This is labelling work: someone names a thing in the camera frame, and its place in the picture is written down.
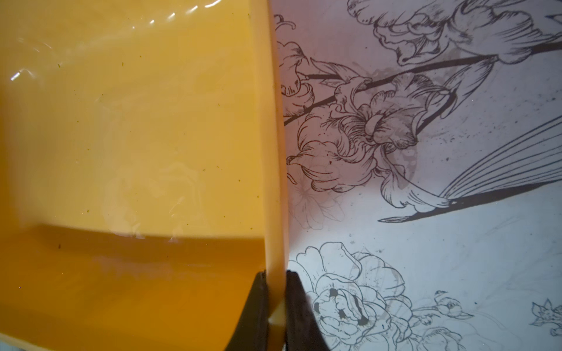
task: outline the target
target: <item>paper sheet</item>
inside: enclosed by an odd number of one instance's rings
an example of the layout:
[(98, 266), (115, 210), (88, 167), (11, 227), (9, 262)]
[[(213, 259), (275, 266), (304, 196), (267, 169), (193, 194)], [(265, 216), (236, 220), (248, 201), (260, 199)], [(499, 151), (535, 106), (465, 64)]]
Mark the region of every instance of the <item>paper sheet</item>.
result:
[(562, 349), (562, 3), (271, 0), (332, 350)]

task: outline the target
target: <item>flower drawing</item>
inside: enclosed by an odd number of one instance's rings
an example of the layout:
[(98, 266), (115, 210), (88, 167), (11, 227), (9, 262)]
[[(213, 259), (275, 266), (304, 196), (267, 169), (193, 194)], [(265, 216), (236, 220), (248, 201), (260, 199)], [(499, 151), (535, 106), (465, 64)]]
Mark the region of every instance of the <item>flower drawing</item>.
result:
[(290, 261), (310, 298), (316, 321), (333, 350), (379, 341), (397, 344), (411, 335), (411, 302), (398, 271), (369, 253), (351, 254), (325, 243)]
[(314, 91), (306, 76), (297, 72), (297, 67), (306, 59), (301, 47), (294, 42), (286, 44), (277, 42), (279, 55), (279, 75), (283, 98), (283, 116), (296, 116), (314, 103)]
[(554, 324), (557, 328), (551, 329), (550, 335), (562, 336), (562, 305), (552, 308), (552, 303), (546, 299), (544, 305), (533, 302), (531, 312), (537, 317), (531, 325), (540, 327), (547, 323)]
[(374, 36), (396, 52), (399, 65), (427, 62), (451, 43), (468, 53), (497, 55), (504, 63), (517, 63), (531, 54), (532, 46), (562, 34), (543, 33), (526, 12), (504, 10), (517, 3), (509, 0), (415, 3), (349, 0), (348, 11), (360, 23), (373, 25)]
[[(327, 242), (319, 249), (306, 248), (289, 261), (288, 269), (298, 273), (331, 350), (464, 350), (459, 334), (425, 327), (435, 316), (427, 311), (437, 307), (413, 308), (402, 275), (380, 257)], [(452, 306), (443, 318), (462, 319), (462, 310), (453, 316), (457, 313)], [(422, 335), (413, 333), (416, 325)]]
[(417, 143), (417, 125), (439, 109), (448, 90), (424, 75), (405, 73), (392, 80), (394, 90), (376, 92), (357, 106), (355, 96), (369, 82), (350, 78), (336, 88), (334, 103), (314, 108), (298, 131), (300, 153), (287, 164), (300, 165), (319, 192), (343, 193), (380, 176), (382, 195), (395, 207), (410, 204), (419, 212), (447, 207), (448, 200), (409, 182), (388, 154)]
[(461, 340), (460, 334), (447, 328), (430, 328), (424, 333), (416, 351), (465, 351)]

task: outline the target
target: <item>yellow plastic container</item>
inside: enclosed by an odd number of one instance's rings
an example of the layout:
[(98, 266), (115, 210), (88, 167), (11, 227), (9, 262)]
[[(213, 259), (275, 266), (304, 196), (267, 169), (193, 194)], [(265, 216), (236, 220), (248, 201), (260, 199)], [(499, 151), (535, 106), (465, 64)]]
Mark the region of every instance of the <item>yellow plastic container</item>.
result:
[(267, 1), (0, 12), (0, 340), (222, 350), (266, 267), (273, 311), (287, 226)]

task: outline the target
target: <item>black ink line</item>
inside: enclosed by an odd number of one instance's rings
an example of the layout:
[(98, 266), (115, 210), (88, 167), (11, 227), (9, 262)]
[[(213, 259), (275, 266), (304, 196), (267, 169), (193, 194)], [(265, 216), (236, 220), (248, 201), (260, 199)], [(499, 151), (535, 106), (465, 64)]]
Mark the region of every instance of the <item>black ink line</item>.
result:
[(539, 170), (539, 169), (544, 168), (544, 167), (547, 167), (547, 166), (554, 165), (554, 164), (556, 164), (556, 163), (558, 163), (558, 162), (561, 162), (561, 161), (562, 161), (562, 159), (558, 159), (558, 160), (556, 160), (556, 161), (547, 163), (546, 165), (538, 166), (538, 167), (532, 168), (532, 169), (530, 169), (530, 170), (526, 170), (526, 171), (523, 171), (523, 172), (515, 173), (515, 174), (509, 175), (509, 176), (507, 176), (507, 177), (499, 178), (499, 179), (497, 179), (497, 180), (494, 180), (494, 181), (489, 182), (489, 183), (485, 183), (485, 184), (483, 184), (483, 185), (481, 185), (481, 186), (479, 186), (479, 187), (477, 187), (477, 188), (474, 188), (473, 191), (474, 191), (474, 190), (481, 189), (481, 188), (483, 188), (483, 187), (486, 186), (486, 185), (493, 184), (493, 183), (496, 183), (496, 182), (501, 181), (501, 180), (506, 180), (506, 179), (509, 179), (509, 178), (511, 178), (511, 177), (514, 177), (514, 176), (522, 175), (522, 174), (525, 174), (525, 173), (528, 173), (528, 172), (532, 172), (532, 171)]
[(467, 177), (472, 177), (471, 174), (473, 174), (474, 172), (477, 172), (486, 163), (489, 163), (490, 161), (492, 161), (493, 159), (495, 159), (499, 155), (502, 155), (502, 154), (506, 153), (507, 151), (515, 148), (516, 146), (526, 142), (527, 140), (530, 140), (530, 139), (534, 138), (535, 136), (537, 136), (539, 134), (544, 133), (545, 131), (548, 131), (551, 128), (554, 128), (554, 127), (558, 126), (561, 123), (562, 123), (562, 116), (558, 116), (557, 118), (555, 118), (553, 120), (550, 120), (546, 123), (543, 123), (540, 126), (535, 127), (533, 129), (531, 129), (530, 131), (528, 131), (528, 132), (520, 135), (519, 137), (513, 139), (512, 141), (508, 142), (507, 144), (497, 148), (496, 150), (492, 151), (488, 155), (481, 158), (478, 162), (476, 162), (475, 164), (470, 166), (466, 171), (461, 173), (457, 178), (453, 179), (453, 181), (445, 188), (444, 191), (441, 192), (441, 194), (439, 196), (445, 197), (445, 198), (448, 197), (452, 192), (455, 192), (456, 189), (459, 186), (461, 186), (460, 182), (465, 180)]
[(506, 188), (513, 188), (513, 187), (516, 187), (516, 186), (519, 186), (519, 185), (529, 184), (530, 182), (542, 183), (542, 182), (545, 182), (545, 181), (560, 180), (561, 174), (562, 174), (562, 169), (557, 168), (555, 170), (546, 171), (546, 172), (543, 172), (543, 173), (540, 173), (540, 174), (534, 174), (534, 175), (531, 175), (531, 176), (527, 176), (525, 178), (515, 179), (515, 180), (512, 180), (510, 182), (498, 185), (494, 188), (490, 188), (490, 189), (488, 189), (488, 191), (506, 189)]
[[(556, 155), (558, 155), (558, 154), (560, 154), (560, 153), (562, 153), (562, 151), (556, 152), (556, 153), (554, 153), (554, 154), (550, 154), (550, 155), (548, 155), (548, 156), (544, 156), (544, 157), (542, 157), (542, 158), (540, 158), (540, 159), (538, 159), (538, 160), (536, 160), (536, 161), (532, 161), (532, 162), (526, 163), (526, 164), (524, 164), (524, 165), (515, 167), (515, 168), (513, 168), (513, 169), (507, 170), (507, 171), (505, 171), (505, 172), (503, 172), (503, 173), (500, 173), (500, 174), (498, 174), (498, 175), (496, 175), (496, 176), (494, 176), (494, 177), (492, 177), (492, 178), (485, 179), (485, 180), (482, 180), (482, 181), (480, 181), (480, 182), (478, 182), (478, 183), (476, 183), (476, 184), (473, 184), (472, 186), (469, 186), (468, 188), (466, 188), (465, 186), (463, 186), (462, 188), (460, 188), (459, 190), (455, 191), (455, 192), (454, 192), (453, 194), (451, 194), (451, 195), (452, 195), (452, 196), (455, 196), (455, 194), (458, 194), (459, 196), (464, 196), (464, 195), (468, 194), (469, 192), (473, 192), (473, 191), (475, 191), (475, 190), (481, 189), (481, 188), (483, 188), (483, 187), (485, 187), (485, 186), (487, 186), (487, 185), (496, 183), (496, 182), (498, 182), (498, 181), (506, 180), (506, 179), (509, 179), (509, 178), (512, 178), (512, 177), (515, 177), (515, 176), (518, 176), (518, 175), (525, 174), (525, 173), (527, 173), (527, 172), (535, 171), (535, 170), (541, 169), (541, 168), (543, 168), (543, 167), (547, 167), (547, 166), (549, 166), (549, 165), (553, 165), (554, 163), (557, 163), (557, 162), (562, 161), (562, 159), (559, 159), (559, 160), (557, 160), (557, 161), (548, 163), (548, 164), (546, 164), (546, 165), (542, 165), (542, 166), (538, 166), (538, 167), (532, 168), (532, 169), (530, 169), (530, 170), (522, 171), (522, 172), (520, 172), (520, 173), (509, 174), (509, 173), (511, 173), (511, 172), (513, 172), (513, 171), (515, 171), (515, 170), (518, 170), (518, 169), (521, 169), (521, 168), (523, 168), (523, 167), (532, 165), (532, 164), (537, 163), (537, 162), (539, 162), (539, 161), (543, 161), (543, 160), (545, 160), (545, 159), (547, 159), (547, 158), (549, 158), (549, 157), (556, 156)], [(500, 176), (502, 176), (502, 175), (506, 175), (506, 174), (508, 174), (508, 175), (505, 176), (505, 177), (503, 177), (503, 178), (495, 179), (495, 178), (498, 178), (498, 177), (500, 177)]]
[(427, 127), (435, 118), (439, 117), (443, 112), (451, 107), (455, 103), (456, 97), (456, 93), (451, 92), (447, 102), (443, 106), (441, 106), (441, 108), (438, 109), (434, 114), (423, 120), (421, 124), (416, 128), (416, 135), (420, 134), (420, 132), (424, 130), (424, 128)]
[(480, 206), (487, 203), (498, 202), (512, 196), (523, 194), (531, 190), (538, 189), (544, 185), (555, 183), (556, 181), (544, 181), (542, 183), (535, 184), (525, 184), (521, 186), (516, 186), (513, 188), (493, 190), (491, 192), (474, 194), (467, 197), (462, 197), (455, 199), (455, 202), (446, 208), (436, 208), (429, 212), (417, 212), (416, 214), (409, 217), (390, 217), (379, 220), (382, 223), (404, 223), (420, 220), (422, 218), (433, 217), (438, 215), (443, 215), (448, 212), (458, 211), (460, 209), (465, 209), (474, 206)]
[[(534, 54), (538, 54), (538, 53), (544, 53), (544, 52), (549, 52), (549, 51), (556, 51), (556, 50), (562, 50), (562, 42), (556, 42), (556, 43), (547, 43), (547, 44), (539, 44), (536, 45), (534, 47), (532, 47), (531, 49), (531, 55)], [(398, 73), (371, 83), (366, 84), (366, 88), (365, 89), (360, 89), (358, 90), (358, 92), (362, 92), (364, 90), (367, 89), (371, 89), (371, 88), (375, 88), (377, 86), (381, 86), (384, 84), (388, 84), (390, 82), (392, 82), (392, 80), (394, 78), (396, 78), (397, 76), (404, 74), (404, 73), (422, 73), (422, 72), (427, 72), (427, 71), (432, 71), (432, 70), (437, 70), (437, 69), (443, 69), (443, 68), (448, 68), (448, 67), (455, 67), (455, 66), (464, 66), (464, 65), (472, 65), (474, 63), (483, 61), (483, 60), (488, 60), (492, 57), (496, 57), (496, 55), (478, 55), (478, 56), (473, 56), (473, 57), (467, 57), (467, 58), (458, 58), (455, 60), (449, 60), (449, 61), (442, 61), (442, 62), (435, 62), (435, 63), (430, 63), (428, 65), (423, 65), (423, 66), (419, 66), (419, 67), (415, 67), (411, 70), (407, 70), (404, 71), (402, 73)], [(341, 79), (338, 75), (322, 75), (322, 74), (317, 74), (317, 75), (308, 75), (309, 78), (314, 77), (314, 79)], [(292, 116), (290, 118), (288, 118), (287, 120), (285, 120), (283, 122), (283, 124), (286, 126), (289, 123), (291, 123), (292, 121), (307, 115), (310, 113), (310, 111), (312, 111), (313, 108), (315, 107), (319, 107), (322, 105), (326, 105), (329, 103), (332, 103), (336, 101), (336, 98), (334, 96), (326, 98), (322, 101), (319, 101), (317, 103), (312, 104), (310, 107), (305, 108), (304, 112), (298, 116)]]
[[(562, 136), (562, 133), (561, 133), (561, 134), (556, 134), (556, 135), (551, 136), (550, 138), (547, 138), (547, 139), (544, 139), (544, 140), (540, 140), (540, 141), (538, 141), (538, 142), (536, 142), (536, 143), (534, 143), (534, 144), (529, 145), (529, 146), (526, 147), (525, 149), (526, 149), (526, 150), (529, 150), (529, 149), (531, 149), (532, 147), (534, 147), (534, 146), (536, 146), (536, 145), (542, 144), (542, 143), (544, 143), (544, 142), (546, 142), (546, 141), (548, 141), (548, 140), (550, 140), (550, 139), (554, 139), (554, 138), (557, 138), (557, 137), (560, 137), (560, 136)], [(508, 164), (506, 164), (506, 165), (503, 165), (503, 166), (501, 166), (501, 167), (499, 167), (499, 168), (494, 168), (493, 170), (491, 170), (491, 171), (489, 171), (489, 172), (486, 172), (486, 173), (484, 173), (484, 174), (481, 174), (481, 173), (482, 173), (483, 171), (485, 171), (486, 169), (488, 169), (488, 168), (490, 168), (490, 167), (493, 167), (494, 165), (497, 165), (498, 163), (502, 162), (503, 160), (505, 160), (505, 159), (507, 159), (507, 158), (509, 158), (509, 157), (511, 157), (511, 156), (513, 156), (513, 155), (515, 155), (515, 154), (517, 154), (517, 153), (519, 153), (519, 152), (522, 152), (521, 150), (515, 151), (514, 153), (511, 153), (511, 154), (505, 156), (504, 158), (501, 158), (500, 160), (498, 160), (498, 161), (492, 163), (491, 165), (488, 165), (488, 166), (486, 166), (485, 168), (483, 168), (483, 169), (477, 171), (476, 173), (474, 173), (473, 176), (470, 177), (470, 179), (469, 179), (468, 181), (466, 181), (466, 182), (461, 186), (461, 189), (462, 189), (463, 186), (466, 186), (466, 185), (472, 183), (472, 182), (474, 181), (474, 179), (473, 179), (474, 177), (478, 177), (478, 179), (480, 179), (480, 178), (482, 178), (482, 177), (484, 177), (484, 176), (486, 176), (486, 175), (488, 175), (488, 174), (490, 174), (490, 173), (493, 173), (493, 172), (495, 172), (495, 171), (497, 171), (497, 170), (500, 170), (500, 169), (502, 169), (502, 168), (504, 168), (504, 167), (508, 167), (508, 166), (510, 166), (510, 165), (513, 165), (514, 163), (517, 163), (517, 162), (519, 162), (519, 161), (523, 161), (523, 160), (525, 160), (525, 159), (529, 159), (529, 158), (534, 157), (534, 156), (539, 156), (540, 154), (543, 154), (543, 153), (546, 153), (546, 152), (548, 152), (548, 151), (552, 151), (552, 150), (555, 150), (555, 149), (558, 149), (558, 148), (561, 148), (561, 147), (562, 147), (562, 145), (559, 145), (559, 146), (557, 146), (557, 147), (554, 147), (554, 148), (551, 148), (551, 149), (548, 149), (548, 150), (545, 150), (545, 151), (538, 152), (538, 153), (533, 154), (533, 155), (531, 155), (531, 156), (527, 156), (527, 157), (518, 159), (518, 160), (516, 160), (516, 161), (513, 161), (513, 162), (511, 162), (511, 163), (508, 163)], [(454, 195), (454, 194), (457, 193), (458, 191), (459, 191), (459, 188), (458, 188), (458, 187), (455, 187), (455, 189), (451, 189), (451, 190), (450, 190), (450, 195)]]

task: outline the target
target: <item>peony drawing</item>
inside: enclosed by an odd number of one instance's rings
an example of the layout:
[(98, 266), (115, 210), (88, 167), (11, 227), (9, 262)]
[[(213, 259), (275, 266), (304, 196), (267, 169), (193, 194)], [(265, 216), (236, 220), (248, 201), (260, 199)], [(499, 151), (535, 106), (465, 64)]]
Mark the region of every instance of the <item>peony drawing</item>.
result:
[(375, 255), (327, 242), (306, 248), (288, 269), (298, 273), (331, 350), (464, 350), (459, 334), (429, 327), (434, 318), (471, 318), (460, 302), (437, 291), (434, 306), (414, 308), (402, 275)]

